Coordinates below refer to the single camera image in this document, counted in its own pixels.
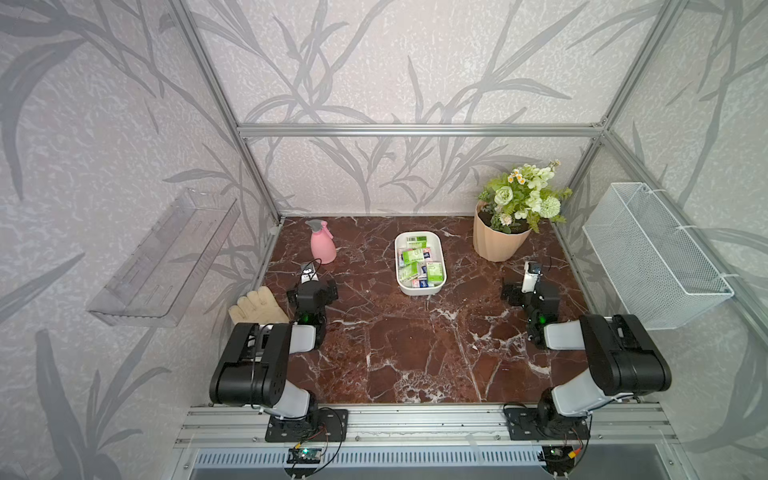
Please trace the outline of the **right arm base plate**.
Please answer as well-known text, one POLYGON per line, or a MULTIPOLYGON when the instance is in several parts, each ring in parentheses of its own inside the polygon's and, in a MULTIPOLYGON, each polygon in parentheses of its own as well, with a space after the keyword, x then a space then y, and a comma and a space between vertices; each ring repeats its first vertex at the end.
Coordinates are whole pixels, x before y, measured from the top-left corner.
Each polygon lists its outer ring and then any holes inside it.
POLYGON ((591 438, 586 417, 560 415, 548 404, 528 407, 506 403, 502 415, 511 440, 586 442, 591 438))

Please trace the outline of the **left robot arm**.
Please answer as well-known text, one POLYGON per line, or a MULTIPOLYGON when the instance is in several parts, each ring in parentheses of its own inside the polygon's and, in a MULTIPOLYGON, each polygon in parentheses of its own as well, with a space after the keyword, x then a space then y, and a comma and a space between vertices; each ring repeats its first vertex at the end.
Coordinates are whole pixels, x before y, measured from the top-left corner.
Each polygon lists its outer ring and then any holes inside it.
POLYGON ((212 403, 249 406, 283 421, 312 423, 314 394, 288 380, 290 357, 319 349, 326 307, 338 299, 333 280, 309 280, 288 292, 294 317, 262 286, 230 309, 236 321, 209 385, 212 403))

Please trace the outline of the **green tissue pack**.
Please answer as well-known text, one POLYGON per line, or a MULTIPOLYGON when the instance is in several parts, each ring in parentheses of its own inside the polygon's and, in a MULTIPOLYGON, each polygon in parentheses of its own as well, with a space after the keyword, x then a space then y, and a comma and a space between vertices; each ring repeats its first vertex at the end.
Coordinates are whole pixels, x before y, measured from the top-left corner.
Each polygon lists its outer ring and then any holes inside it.
POLYGON ((425 235, 414 235, 406 238, 406 247, 409 249, 426 248, 427 237, 425 235))
POLYGON ((405 250, 402 253, 402 259, 403 259, 403 263, 405 265, 408 265, 411 263, 423 262, 429 258, 429 255, 430 255, 430 250, 426 247, 414 248, 410 250, 405 250))
POLYGON ((420 267, 418 263, 411 263, 401 267, 398 270, 398 280, 400 282, 409 282, 413 279, 417 279, 420 275, 420 267))
POLYGON ((430 286, 437 286, 445 281, 445 270, 441 262, 427 262, 425 270, 427 282, 430 286))

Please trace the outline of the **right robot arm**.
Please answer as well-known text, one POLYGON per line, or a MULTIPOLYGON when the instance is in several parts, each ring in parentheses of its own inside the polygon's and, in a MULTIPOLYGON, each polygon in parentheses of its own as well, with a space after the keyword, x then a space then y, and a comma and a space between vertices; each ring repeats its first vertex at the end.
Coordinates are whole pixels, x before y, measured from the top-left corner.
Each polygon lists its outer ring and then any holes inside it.
POLYGON ((671 369, 636 316, 586 313, 560 321, 558 290, 544 281, 525 287, 504 280, 500 297, 526 313, 528 340, 537 348, 586 354, 582 373, 542 393, 532 417, 538 428, 562 430, 617 400, 670 388, 671 369))

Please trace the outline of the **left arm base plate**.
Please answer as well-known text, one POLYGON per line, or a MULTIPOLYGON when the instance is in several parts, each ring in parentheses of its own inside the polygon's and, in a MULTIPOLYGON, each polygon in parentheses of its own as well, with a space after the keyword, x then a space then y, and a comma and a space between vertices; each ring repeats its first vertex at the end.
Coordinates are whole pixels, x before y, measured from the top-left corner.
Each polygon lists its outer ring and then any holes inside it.
POLYGON ((269 417, 267 443, 343 442, 347 435, 349 411, 320 407, 298 419, 269 417))

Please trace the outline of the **white storage box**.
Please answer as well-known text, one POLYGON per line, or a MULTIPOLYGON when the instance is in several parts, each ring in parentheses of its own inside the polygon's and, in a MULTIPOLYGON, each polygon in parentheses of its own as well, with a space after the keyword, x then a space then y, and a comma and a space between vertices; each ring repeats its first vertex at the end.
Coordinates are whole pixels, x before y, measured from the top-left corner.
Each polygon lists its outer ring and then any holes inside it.
POLYGON ((442 250, 442 243, 438 235, 431 231, 411 231, 399 234, 394 241, 395 248, 395 275, 401 291, 409 296, 425 296, 437 294, 448 280, 448 270, 445 261, 445 255, 442 250), (402 259, 402 253, 410 250, 406 247, 406 238, 414 235, 425 235, 427 237, 427 247, 430 250, 429 258, 423 262, 418 262, 420 275, 417 279, 409 282, 400 282, 398 280, 398 270, 405 266, 402 259), (441 262, 445 270, 445 281, 437 286, 430 286, 427 282, 425 265, 427 262, 441 262))

